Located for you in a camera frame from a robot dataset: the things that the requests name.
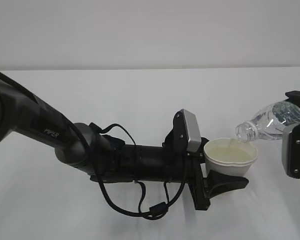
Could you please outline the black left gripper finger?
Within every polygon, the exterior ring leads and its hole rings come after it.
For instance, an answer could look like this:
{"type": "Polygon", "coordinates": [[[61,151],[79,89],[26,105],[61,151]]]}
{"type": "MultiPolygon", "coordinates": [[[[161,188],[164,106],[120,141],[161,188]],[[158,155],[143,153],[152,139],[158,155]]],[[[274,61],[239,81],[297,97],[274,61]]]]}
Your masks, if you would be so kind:
{"type": "Polygon", "coordinates": [[[205,193],[209,199],[221,194],[244,189],[249,180],[242,176],[232,176],[210,170],[205,178],[205,193]]]}

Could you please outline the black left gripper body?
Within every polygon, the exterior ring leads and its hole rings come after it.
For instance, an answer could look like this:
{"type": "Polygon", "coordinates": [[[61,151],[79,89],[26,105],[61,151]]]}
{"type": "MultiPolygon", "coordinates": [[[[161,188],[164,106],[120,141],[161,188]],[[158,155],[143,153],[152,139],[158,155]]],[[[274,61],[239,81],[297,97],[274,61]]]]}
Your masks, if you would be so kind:
{"type": "Polygon", "coordinates": [[[174,138],[166,136],[162,143],[164,160],[163,179],[171,183],[178,183],[183,180],[184,169],[186,169],[185,183],[188,185],[194,208],[196,210],[207,210],[210,200],[205,194],[204,177],[201,164],[205,163],[204,146],[209,140],[201,139],[201,145],[197,152],[186,152],[182,155],[174,150],[174,138]]]}

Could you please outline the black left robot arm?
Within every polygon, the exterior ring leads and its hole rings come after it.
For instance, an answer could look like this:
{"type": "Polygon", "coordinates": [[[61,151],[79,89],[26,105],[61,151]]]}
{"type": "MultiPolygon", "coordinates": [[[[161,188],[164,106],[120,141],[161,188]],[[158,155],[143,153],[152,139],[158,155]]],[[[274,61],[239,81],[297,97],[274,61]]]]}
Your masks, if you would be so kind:
{"type": "Polygon", "coordinates": [[[22,85],[0,72],[0,142],[16,132],[54,148],[57,159],[87,173],[98,183],[107,204],[130,217],[156,220],[163,217],[178,200],[185,186],[189,187],[194,208],[205,211],[211,198],[244,189],[248,179],[215,170],[203,176],[201,165],[208,158],[204,147],[208,140],[201,137],[194,114],[185,109],[173,117],[172,130],[161,146],[126,144],[109,135],[111,126],[100,128],[95,123],[73,123],[22,85]],[[151,206],[147,211],[128,211],[111,200],[106,184],[140,185],[145,182],[179,183],[174,197],[151,206]]]}

